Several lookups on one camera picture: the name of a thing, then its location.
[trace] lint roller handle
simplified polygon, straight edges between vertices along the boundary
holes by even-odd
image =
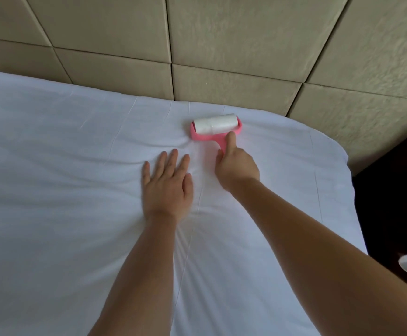
[[[236,116],[236,118],[237,118],[238,127],[236,129],[233,129],[232,131],[236,135],[238,135],[242,130],[242,123],[241,123],[238,116]],[[191,123],[190,132],[191,132],[191,138],[193,140],[197,140],[197,141],[214,140],[215,142],[217,142],[219,144],[220,149],[222,150],[222,152],[225,153],[225,150],[227,148],[227,142],[225,141],[225,136],[228,134],[228,132],[219,133],[219,134],[198,134],[196,132],[194,122]]]

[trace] white roller cylinder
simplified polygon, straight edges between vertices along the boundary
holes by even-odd
[[[196,133],[202,135],[226,133],[237,128],[237,117],[234,114],[195,119],[193,122]]]

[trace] lint roller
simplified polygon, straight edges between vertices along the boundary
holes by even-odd
[[[214,140],[225,153],[227,147],[225,136],[230,131],[239,134],[241,129],[242,123],[234,114],[195,119],[191,123],[191,138],[198,141]]]

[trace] upholstered wall panel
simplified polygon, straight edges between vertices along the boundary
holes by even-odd
[[[171,65],[168,63],[55,50],[74,84],[173,100]]]
[[[173,65],[175,100],[210,102],[286,115],[300,84]]]
[[[168,0],[173,63],[305,81],[346,0]]]
[[[324,132],[357,173],[407,138],[407,99],[304,84],[290,117]]]
[[[0,0],[0,39],[51,45],[26,0]]]
[[[0,71],[71,83],[52,47],[0,40]]]
[[[165,0],[28,0],[53,46],[171,62]]]
[[[352,0],[310,83],[407,98],[407,0]]]

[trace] textured panel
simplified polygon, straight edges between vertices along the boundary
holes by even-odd
[[[300,84],[173,65],[175,100],[209,102],[286,115]]]
[[[305,84],[290,117],[339,142],[357,173],[407,138],[407,99]]]
[[[173,100],[171,65],[56,48],[74,84]]]
[[[310,82],[407,98],[407,0],[352,0]]]
[[[28,0],[55,47],[171,62],[165,0]]]
[[[0,71],[71,83],[51,47],[0,40]]]
[[[346,0],[168,0],[173,63],[305,81]]]
[[[51,45],[26,0],[0,0],[0,39]]]

